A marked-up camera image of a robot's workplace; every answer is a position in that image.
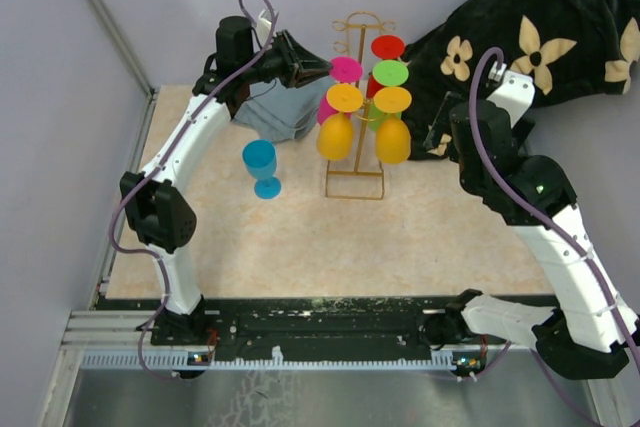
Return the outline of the pink plastic wine glass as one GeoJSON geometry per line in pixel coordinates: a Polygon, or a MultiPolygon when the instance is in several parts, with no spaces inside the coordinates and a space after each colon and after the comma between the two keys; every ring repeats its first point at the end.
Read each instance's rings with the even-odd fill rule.
{"type": "MultiPolygon", "coordinates": [[[[331,60],[332,69],[329,73],[330,77],[336,81],[336,85],[345,84],[350,87],[352,91],[357,90],[355,82],[360,80],[363,73],[361,64],[355,59],[348,56],[338,56],[331,60]]],[[[325,95],[320,101],[317,110],[317,123],[322,125],[326,119],[330,116],[338,113],[328,99],[329,91],[326,91],[325,95]]]]}

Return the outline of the blue plastic wine glass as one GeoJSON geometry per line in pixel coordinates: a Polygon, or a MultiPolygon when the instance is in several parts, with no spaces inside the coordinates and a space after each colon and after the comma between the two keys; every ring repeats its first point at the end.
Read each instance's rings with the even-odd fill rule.
{"type": "Polygon", "coordinates": [[[249,142],[242,151],[242,160],[249,175],[255,180],[254,193],[263,200],[277,197],[281,182],[275,176],[277,156],[274,145],[263,139],[249,142]]]}

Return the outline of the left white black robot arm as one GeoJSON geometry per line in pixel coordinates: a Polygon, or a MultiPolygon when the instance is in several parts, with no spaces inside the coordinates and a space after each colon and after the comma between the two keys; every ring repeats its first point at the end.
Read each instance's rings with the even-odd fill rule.
{"type": "Polygon", "coordinates": [[[197,216],[184,195],[214,137],[235,117],[252,85],[278,81],[288,89],[300,88],[328,76],[332,68],[286,30],[269,30],[256,50],[256,32],[246,17],[219,22],[216,50],[207,58],[180,123],[140,172],[125,172],[120,179],[116,213],[126,217],[141,245],[116,249],[152,259],[161,300],[142,328],[160,344],[195,344],[207,335],[205,301],[188,250],[197,216]]]}

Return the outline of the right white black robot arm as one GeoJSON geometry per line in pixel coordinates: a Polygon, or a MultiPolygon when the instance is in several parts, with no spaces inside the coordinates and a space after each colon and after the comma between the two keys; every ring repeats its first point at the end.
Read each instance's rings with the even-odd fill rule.
{"type": "Polygon", "coordinates": [[[451,136],[447,154],[461,188],[526,243],[559,304],[533,307],[467,289],[426,331],[433,344],[499,337],[531,349],[566,379],[612,379],[639,344],[639,317],[606,274],[562,167],[520,151],[534,126],[524,116],[533,97],[530,78],[512,72],[498,77],[487,99],[448,92],[424,143],[451,136]]]}

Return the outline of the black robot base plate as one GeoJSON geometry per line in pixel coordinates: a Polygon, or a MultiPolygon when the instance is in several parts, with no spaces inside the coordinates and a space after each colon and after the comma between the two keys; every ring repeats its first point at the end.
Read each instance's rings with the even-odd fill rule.
{"type": "Polygon", "coordinates": [[[446,312],[453,297],[203,299],[190,314],[164,311],[155,346],[200,345],[217,361],[428,360],[447,345],[480,337],[446,312]]]}

